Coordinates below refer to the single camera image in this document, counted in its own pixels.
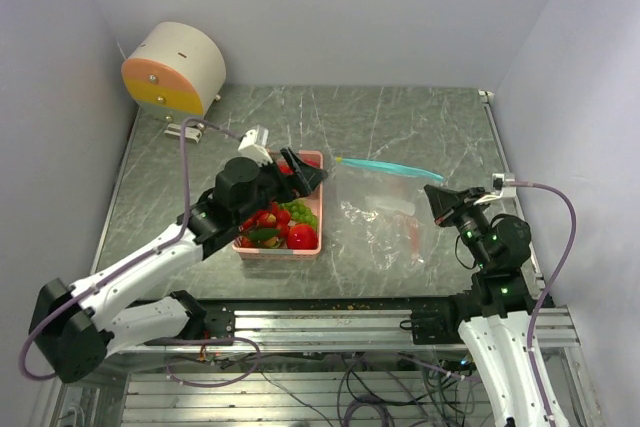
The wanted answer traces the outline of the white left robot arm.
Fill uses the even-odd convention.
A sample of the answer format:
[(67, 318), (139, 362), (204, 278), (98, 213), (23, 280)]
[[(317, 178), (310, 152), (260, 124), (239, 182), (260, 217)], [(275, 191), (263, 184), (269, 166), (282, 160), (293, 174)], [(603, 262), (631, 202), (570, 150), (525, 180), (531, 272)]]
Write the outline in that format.
[(313, 194), (327, 177), (291, 149), (280, 152), (283, 173), (267, 151), (243, 151), (217, 174), (196, 202), (152, 242), (111, 267), (70, 285), (56, 278), (39, 291), (28, 338), (19, 355), (23, 376), (34, 379), (26, 355), (37, 346), (64, 383), (79, 381), (109, 356), (160, 338), (192, 344), (203, 334), (205, 312), (187, 293), (146, 306), (134, 301), (173, 273), (193, 267), (231, 244), (253, 215), (272, 203)]

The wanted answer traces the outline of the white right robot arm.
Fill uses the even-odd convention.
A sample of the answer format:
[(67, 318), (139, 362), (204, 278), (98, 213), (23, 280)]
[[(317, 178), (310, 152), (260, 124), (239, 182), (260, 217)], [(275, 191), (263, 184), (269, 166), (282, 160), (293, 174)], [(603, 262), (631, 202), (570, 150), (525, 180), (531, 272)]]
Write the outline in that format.
[(457, 309), (440, 320), (442, 334), (463, 342), (481, 378), (497, 426), (566, 426), (535, 335), (540, 307), (522, 266), (531, 257), (528, 223), (511, 214), (484, 214), (485, 189), (424, 188), (434, 222), (457, 230), (476, 272)]

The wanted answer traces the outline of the red strawberry bunch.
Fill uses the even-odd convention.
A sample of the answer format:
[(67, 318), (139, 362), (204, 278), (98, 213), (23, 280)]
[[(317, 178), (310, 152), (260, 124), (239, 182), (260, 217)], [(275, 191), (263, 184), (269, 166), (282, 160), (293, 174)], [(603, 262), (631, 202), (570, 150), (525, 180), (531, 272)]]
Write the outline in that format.
[(277, 203), (267, 210), (260, 210), (240, 228), (237, 244), (241, 248), (281, 248), (289, 233), (291, 216)]

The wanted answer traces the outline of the clear blue-zipper zip bag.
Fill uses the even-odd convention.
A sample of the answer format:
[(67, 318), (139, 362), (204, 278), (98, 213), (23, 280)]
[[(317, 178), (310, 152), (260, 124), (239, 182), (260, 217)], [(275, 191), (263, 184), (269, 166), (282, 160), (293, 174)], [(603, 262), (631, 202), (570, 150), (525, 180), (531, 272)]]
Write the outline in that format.
[(424, 168), (399, 163), (337, 157), (333, 171), (340, 240), (360, 256), (370, 253), (373, 266), (422, 270), (425, 245), (433, 229), (425, 186), (440, 187), (445, 178)]

